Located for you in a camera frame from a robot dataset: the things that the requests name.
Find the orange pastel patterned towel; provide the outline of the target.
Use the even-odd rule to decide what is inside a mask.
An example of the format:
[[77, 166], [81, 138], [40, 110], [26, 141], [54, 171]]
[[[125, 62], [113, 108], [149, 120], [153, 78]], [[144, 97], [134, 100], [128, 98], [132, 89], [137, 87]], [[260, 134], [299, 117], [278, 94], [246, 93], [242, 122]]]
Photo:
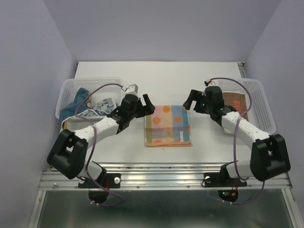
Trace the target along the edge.
[[190, 120], [182, 105], [157, 105], [144, 118], [146, 147], [190, 147]]

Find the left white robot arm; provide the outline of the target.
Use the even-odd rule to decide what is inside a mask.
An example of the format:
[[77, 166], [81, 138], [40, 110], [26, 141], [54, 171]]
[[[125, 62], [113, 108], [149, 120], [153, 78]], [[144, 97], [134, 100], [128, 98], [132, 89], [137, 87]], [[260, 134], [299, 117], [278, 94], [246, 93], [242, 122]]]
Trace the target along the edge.
[[95, 187], [105, 184], [105, 169], [86, 157], [89, 149], [94, 150], [99, 141], [119, 134], [134, 118], [154, 113], [155, 106], [147, 94], [143, 95], [145, 105], [136, 95], [126, 94], [121, 105], [101, 121], [74, 132], [65, 129], [58, 135], [47, 163], [68, 179], [76, 177], [89, 179]]

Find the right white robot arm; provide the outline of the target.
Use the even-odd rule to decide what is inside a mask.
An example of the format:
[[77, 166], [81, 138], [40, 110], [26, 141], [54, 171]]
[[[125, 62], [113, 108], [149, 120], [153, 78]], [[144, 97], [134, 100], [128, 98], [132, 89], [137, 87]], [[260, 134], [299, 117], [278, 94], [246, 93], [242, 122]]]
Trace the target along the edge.
[[191, 90], [183, 107], [189, 110], [192, 102], [196, 103], [195, 112], [208, 114], [219, 126], [232, 132], [235, 140], [240, 139], [251, 150], [249, 160], [234, 160], [222, 165], [218, 173], [209, 175], [210, 182], [225, 186], [247, 178], [266, 181], [290, 171], [284, 137], [258, 129], [241, 117], [234, 107], [225, 105], [220, 87], [209, 86], [203, 92]]

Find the dark blue towel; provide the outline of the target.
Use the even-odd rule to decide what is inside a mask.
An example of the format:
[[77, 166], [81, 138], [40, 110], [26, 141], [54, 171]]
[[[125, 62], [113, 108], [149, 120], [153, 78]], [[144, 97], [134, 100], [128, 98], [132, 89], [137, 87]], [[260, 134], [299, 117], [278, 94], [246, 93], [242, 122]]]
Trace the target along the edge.
[[[77, 107], [90, 95], [90, 92], [86, 90], [85, 88], [79, 88], [74, 100], [69, 103], [67, 106], [65, 106], [61, 111], [59, 115], [59, 121], [63, 123], [70, 117], [75, 116], [75, 112]], [[78, 108], [77, 114], [80, 115], [84, 111], [89, 109], [91, 100], [88, 99], [86, 102], [83, 102], [80, 107]]]

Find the orange brown bear towel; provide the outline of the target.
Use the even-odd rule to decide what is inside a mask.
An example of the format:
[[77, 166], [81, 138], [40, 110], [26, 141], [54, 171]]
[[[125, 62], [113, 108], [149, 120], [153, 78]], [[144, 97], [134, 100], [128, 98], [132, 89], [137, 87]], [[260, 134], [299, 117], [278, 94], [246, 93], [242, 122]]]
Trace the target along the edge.
[[237, 92], [223, 92], [223, 99], [226, 106], [232, 106], [239, 112], [239, 114], [242, 114], [247, 110], [245, 94]]

